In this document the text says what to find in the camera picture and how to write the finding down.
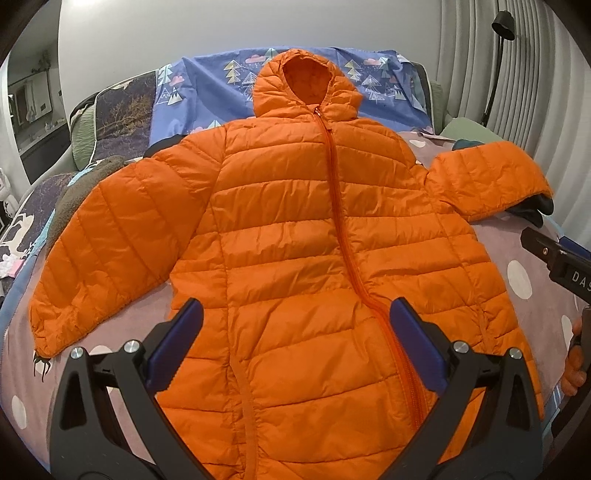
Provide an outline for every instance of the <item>metal screw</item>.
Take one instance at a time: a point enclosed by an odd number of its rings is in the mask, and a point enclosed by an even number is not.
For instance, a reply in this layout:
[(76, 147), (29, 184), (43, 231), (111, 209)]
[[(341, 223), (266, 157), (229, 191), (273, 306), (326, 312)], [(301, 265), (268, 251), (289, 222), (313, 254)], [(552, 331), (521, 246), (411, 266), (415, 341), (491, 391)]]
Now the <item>metal screw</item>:
[(84, 355), (84, 350), (77, 346), (76, 348), (73, 348), (72, 351), (70, 352), (70, 356), (73, 359), (79, 359), (82, 355)]
[(466, 342), (459, 341), (453, 344), (453, 349), (457, 353), (468, 353), (468, 350), (470, 350), (470, 346)]
[(515, 360), (521, 360), (523, 358), (523, 353), (521, 352), (521, 350), (515, 347), (509, 350), (509, 355), (511, 356), (511, 358), (514, 358)]
[(139, 342), (137, 340), (130, 340), (123, 346), (123, 350), (127, 353), (135, 353), (139, 350)]

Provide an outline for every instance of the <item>orange puffer jacket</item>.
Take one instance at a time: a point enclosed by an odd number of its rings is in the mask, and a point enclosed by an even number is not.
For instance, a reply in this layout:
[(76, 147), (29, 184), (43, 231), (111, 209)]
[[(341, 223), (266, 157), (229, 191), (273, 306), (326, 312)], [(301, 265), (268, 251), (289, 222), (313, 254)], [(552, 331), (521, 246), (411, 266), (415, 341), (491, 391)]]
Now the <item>orange puffer jacket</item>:
[(551, 195), (540, 169), (499, 142), (427, 171), (396, 133), (357, 118), (361, 100), (335, 65), (290, 50), (262, 69), (256, 118), (102, 181), (31, 300), (38, 352), (57, 354), (170, 278), (171, 314), (189, 297), (206, 311), (158, 401), (220, 480), (380, 476), (436, 400), (389, 326), (397, 297), (476, 351), (521, 348), (539, 396), (503, 279), (468, 221)]

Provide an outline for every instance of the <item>green pillow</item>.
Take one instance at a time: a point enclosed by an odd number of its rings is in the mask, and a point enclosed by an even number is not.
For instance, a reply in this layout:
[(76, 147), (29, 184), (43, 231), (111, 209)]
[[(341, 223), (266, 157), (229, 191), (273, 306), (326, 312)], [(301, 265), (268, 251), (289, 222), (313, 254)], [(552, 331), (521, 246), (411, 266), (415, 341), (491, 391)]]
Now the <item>green pillow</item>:
[(72, 153), (78, 170), (84, 170), (95, 152), (95, 106), (94, 104), (76, 112), (70, 125)]

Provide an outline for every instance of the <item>mirror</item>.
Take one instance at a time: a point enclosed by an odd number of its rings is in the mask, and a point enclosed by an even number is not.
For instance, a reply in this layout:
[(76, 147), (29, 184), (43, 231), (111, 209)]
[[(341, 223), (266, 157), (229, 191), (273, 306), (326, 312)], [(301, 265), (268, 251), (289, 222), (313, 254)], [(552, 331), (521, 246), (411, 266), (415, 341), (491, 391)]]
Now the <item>mirror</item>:
[(26, 124), (51, 112), (47, 72), (33, 74), (8, 87), (8, 97), (14, 109), (12, 126), (21, 130)]

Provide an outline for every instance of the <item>human hand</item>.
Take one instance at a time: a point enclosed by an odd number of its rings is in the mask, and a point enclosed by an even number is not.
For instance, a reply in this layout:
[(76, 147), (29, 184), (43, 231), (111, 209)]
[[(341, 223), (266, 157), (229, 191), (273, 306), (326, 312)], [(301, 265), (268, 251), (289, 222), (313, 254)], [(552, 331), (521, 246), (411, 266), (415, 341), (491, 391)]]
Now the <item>human hand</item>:
[[(583, 329), (583, 322), (581, 319), (573, 325), (573, 335), (581, 334)], [(583, 386), (587, 380), (587, 373), (581, 370), (583, 366), (583, 349), (580, 345), (571, 348), (566, 361), (564, 363), (564, 375), (560, 380), (560, 386), (564, 395), (567, 397), (574, 397), (579, 388)]]

